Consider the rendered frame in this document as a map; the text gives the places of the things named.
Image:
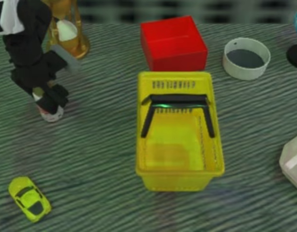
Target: wooden floor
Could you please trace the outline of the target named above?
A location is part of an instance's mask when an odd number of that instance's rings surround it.
[[[82,71],[58,80],[70,104],[56,124],[10,80],[0,38],[0,232],[297,232],[297,189],[279,168],[297,135],[297,70],[285,58],[297,43],[288,25],[199,25],[209,49],[226,171],[202,192],[146,191],[134,171],[136,79],[147,65],[137,25],[86,25],[91,52]],[[229,77],[223,47],[262,41],[264,76]],[[28,175],[53,210],[30,223],[7,188]]]

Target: yellow plastic bin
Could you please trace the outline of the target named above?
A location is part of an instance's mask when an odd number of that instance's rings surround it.
[[[152,191],[199,191],[224,173],[209,73],[139,74],[136,173]]]

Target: red plastic container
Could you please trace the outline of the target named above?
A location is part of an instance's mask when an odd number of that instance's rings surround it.
[[[141,23],[141,45],[151,71],[199,71],[208,49],[191,16]]]

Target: gold trophy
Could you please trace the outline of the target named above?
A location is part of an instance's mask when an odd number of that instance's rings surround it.
[[[77,0],[43,0],[43,2],[49,6],[53,14],[48,29],[47,50],[51,45],[59,44],[77,59],[83,58],[88,53],[90,44],[82,32]]]

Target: black globe base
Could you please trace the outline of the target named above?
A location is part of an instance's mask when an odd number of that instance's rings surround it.
[[[288,49],[286,56],[288,62],[297,68],[297,44]]]

